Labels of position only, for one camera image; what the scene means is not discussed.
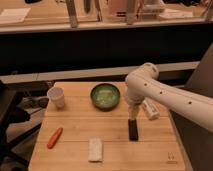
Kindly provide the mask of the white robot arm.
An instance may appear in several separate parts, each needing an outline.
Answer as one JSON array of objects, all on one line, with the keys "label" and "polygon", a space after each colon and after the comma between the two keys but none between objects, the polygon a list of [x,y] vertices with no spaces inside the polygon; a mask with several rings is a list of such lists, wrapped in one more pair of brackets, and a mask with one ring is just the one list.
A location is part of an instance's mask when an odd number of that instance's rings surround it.
[{"label": "white robot arm", "polygon": [[126,101],[139,105],[148,97],[177,114],[213,132],[213,98],[163,84],[157,80],[159,70],[144,63],[125,78]]}]

